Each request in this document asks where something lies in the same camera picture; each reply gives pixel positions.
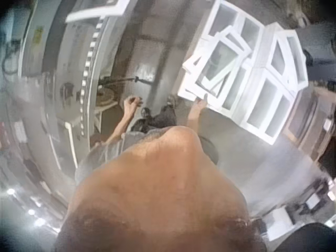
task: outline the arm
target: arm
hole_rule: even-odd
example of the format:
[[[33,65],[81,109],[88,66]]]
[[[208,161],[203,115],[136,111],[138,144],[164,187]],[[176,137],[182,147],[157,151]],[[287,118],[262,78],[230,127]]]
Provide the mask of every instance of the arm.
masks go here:
[[[121,139],[121,135],[126,132],[130,125],[137,108],[142,104],[142,98],[130,96],[124,100],[124,115],[118,123],[112,135],[106,140],[105,144],[117,142]]]
[[[187,127],[194,130],[196,133],[198,133],[198,121],[200,120],[201,112],[206,106],[207,103],[207,94],[204,96],[204,100],[201,100],[197,98],[189,112],[188,115],[188,121],[187,121]]]

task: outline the sneaker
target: sneaker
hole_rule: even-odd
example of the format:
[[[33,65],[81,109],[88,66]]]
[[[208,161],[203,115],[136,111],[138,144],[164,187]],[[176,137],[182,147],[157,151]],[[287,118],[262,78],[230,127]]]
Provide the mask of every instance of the sneaker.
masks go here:
[[[152,118],[151,110],[149,108],[142,108],[141,116],[145,119]]]
[[[173,107],[173,109],[176,108],[176,97],[174,95],[169,95],[167,98],[167,105],[171,105]]]

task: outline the gray floor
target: gray floor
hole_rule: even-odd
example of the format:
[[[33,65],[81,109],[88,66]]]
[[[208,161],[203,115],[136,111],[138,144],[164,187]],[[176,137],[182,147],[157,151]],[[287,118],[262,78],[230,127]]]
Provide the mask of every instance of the gray floor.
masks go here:
[[[287,28],[285,12],[271,0],[230,2],[265,25],[279,22]],[[152,81],[153,85],[127,83],[122,98],[130,94],[140,95],[154,114],[159,112],[172,91],[206,7],[208,5],[203,0],[155,1],[140,26],[124,75],[139,76]],[[181,125],[185,124],[189,106],[189,102],[182,100],[176,109]],[[271,146],[213,111],[203,113],[200,134],[216,145],[220,155],[218,167],[241,189],[252,216],[299,195],[321,175],[312,161],[285,136],[281,135]]]

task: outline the white window frame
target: white window frame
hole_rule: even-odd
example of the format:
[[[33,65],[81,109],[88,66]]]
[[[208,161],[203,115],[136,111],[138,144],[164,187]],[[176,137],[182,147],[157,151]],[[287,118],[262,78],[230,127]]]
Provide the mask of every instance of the white window frame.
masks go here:
[[[259,51],[254,67],[268,69],[288,90],[293,90],[297,85],[294,59],[287,39],[279,35],[281,31],[284,29],[278,23],[266,26],[261,42],[263,50]],[[285,64],[282,74],[272,65],[277,44]]]
[[[242,50],[239,48],[235,43],[233,43],[231,40],[229,40],[226,36],[228,34],[231,34],[235,37],[235,39],[241,44],[241,47],[244,49]],[[203,85],[208,89],[213,89],[218,83],[224,80],[226,75],[230,74],[225,86],[223,87],[220,94],[218,94],[218,98],[214,95],[210,94],[208,91],[204,90],[202,87],[198,86],[196,84],[196,81],[198,80],[202,70],[206,66],[208,60],[210,59],[213,51],[215,50],[218,43],[223,43],[226,46],[228,46],[230,49],[232,49],[238,56],[235,60],[233,60],[229,65],[227,65],[225,68],[223,68],[219,74],[217,74],[212,80],[204,80],[205,83]],[[212,41],[206,46],[205,51],[197,53],[195,57],[192,57],[191,59],[187,60],[187,66],[191,68],[192,74],[190,78],[190,82],[186,84],[185,89],[194,93],[198,97],[203,98],[205,94],[208,94],[208,103],[215,107],[220,108],[223,103],[225,102],[225,99],[230,91],[230,88],[232,86],[232,83],[235,80],[235,77],[239,71],[239,68],[241,64],[243,63],[243,60],[250,54],[251,50],[248,47],[248,45],[245,43],[243,39],[239,37],[239,35],[234,31],[232,26],[227,27],[222,33],[216,34],[216,36],[212,39]],[[194,62],[198,60],[198,56],[202,54],[201,59],[199,60],[198,64],[195,66]]]
[[[244,77],[241,81],[236,99],[235,99],[234,103],[232,104],[231,109],[228,110],[228,109],[225,109],[223,107],[215,108],[215,107],[209,106],[210,109],[212,109],[212,110],[214,110],[214,111],[216,111],[216,112],[218,112],[218,113],[220,113],[220,114],[222,114],[222,115],[224,115],[225,117],[228,117],[228,118],[232,118],[233,114],[235,113],[235,111],[237,109],[237,106],[238,106],[238,103],[239,103],[239,101],[240,101],[240,99],[241,99],[241,97],[244,93],[244,90],[246,88],[246,85],[248,83],[248,80],[249,80],[249,77],[250,77],[250,74],[251,74],[251,71],[252,71],[252,67],[248,64],[247,60],[245,60],[243,62],[243,64],[240,66],[240,68],[243,68],[245,70],[245,75],[244,75]]]
[[[260,128],[257,128],[254,125],[249,124],[248,120],[255,108],[255,105],[259,99],[259,96],[267,79],[277,88],[277,92],[271,104],[265,105],[268,106],[269,109],[261,123]],[[267,69],[253,69],[248,84],[246,86],[247,87],[244,90],[244,93],[232,117],[232,120],[243,129],[256,135],[265,142],[273,145],[278,138],[280,132],[282,131],[287,121],[287,118],[289,117],[290,111],[295,101],[295,97],[293,97],[292,94]],[[266,134],[266,131],[275,116],[282,97],[285,97],[289,101],[290,106],[286,112],[286,115],[283,117],[281,123],[279,124],[279,129],[277,130],[275,135],[271,137]]]
[[[116,5],[107,5],[90,9],[82,9],[77,12],[70,13],[66,18],[66,23],[80,21],[84,19],[108,17],[108,16],[122,16],[130,0],[118,0]]]
[[[259,49],[260,49],[261,39],[263,37],[265,26],[261,22],[259,22],[257,19],[255,19],[251,15],[247,14],[245,11],[238,8],[237,6],[231,4],[227,1],[224,1],[224,0],[215,0],[215,3],[214,3],[214,5],[212,7],[212,10],[210,12],[209,18],[207,20],[207,23],[205,24],[205,27],[202,31],[202,38],[206,39],[207,37],[211,37],[209,35],[209,33],[211,31],[211,28],[214,24],[214,21],[216,19],[217,13],[218,13],[221,5],[224,5],[224,6],[232,9],[233,11],[235,11],[237,13],[235,21],[234,21],[232,26],[233,26],[234,30],[238,32],[239,35],[242,34],[244,24],[245,24],[245,21],[247,19],[250,20],[252,23],[254,23],[257,27],[259,27],[256,46],[255,46],[255,48],[251,48],[252,53],[251,53],[251,55],[248,56],[248,59],[247,59],[247,63],[249,65],[253,66],[256,59],[257,59],[257,54],[258,54]]]
[[[307,73],[307,65],[306,65],[306,57],[305,55],[303,54],[303,50],[302,50],[302,47],[301,47],[301,43],[300,43],[300,40],[299,40],[299,37],[298,37],[298,34],[296,33],[295,30],[284,30],[284,31],[279,31],[277,32],[277,35],[284,41],[286,41],[286,43],[288,43],[288,38],[293,38],[294,41],[295,41],[295,44],[296,44],[296,47],[297,47],[297,51],[296,52],[293,52],[291,50],[291,47],[288,43],[287,46],[289,46],[289,49],[290,49],[290,53],[293,57],[293,64],[294,64],[294,68],[293,68],[293,72],[296,76],[295,78],[295,81],[294,81],[294,84],[295,85],[292,85],[290,86],[290,90],[294,91],[294,92],[299,92],[300,90],[306,88],[308,86],[308,73]],[[302,81],[299,81],[298,80],[298,73],[296,71],[296,67],[295,67],[295,58],[297,58],[298,60],[298,63],[299,63],[299,67],[301,68],[301,71],[303,73],[303,80]]]

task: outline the light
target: light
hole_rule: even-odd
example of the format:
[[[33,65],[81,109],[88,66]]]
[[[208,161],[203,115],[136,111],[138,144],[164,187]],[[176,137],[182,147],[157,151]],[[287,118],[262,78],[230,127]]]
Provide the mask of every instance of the light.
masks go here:
[[[60,228],[55,228],[55,227],[52,227],[52,229],[53,229],[55,232],[57,232],[57,233],[59,233],[59,232],[61,231],[61,229],[60,229]]]
[[[38,226],[38,227],[41,227],[43,226],[44,224],[46,223],[46,220],[45,219],[42,219],[42,218],[39,218],[35,221],[35,226]]]
[[[33,210],[33,209],[29,209],[29,210],[28,210],[28,214],[29,214],[29,215],[34,215],[34,214],[35,214],[35,210]]]
[[[7,190],[8,195],[13,195],[15,193],[15,190],[13,188],[10,188]]]
[[[328,196],[332,201],[336,200],[335,194],[332,191],[328,192]]]

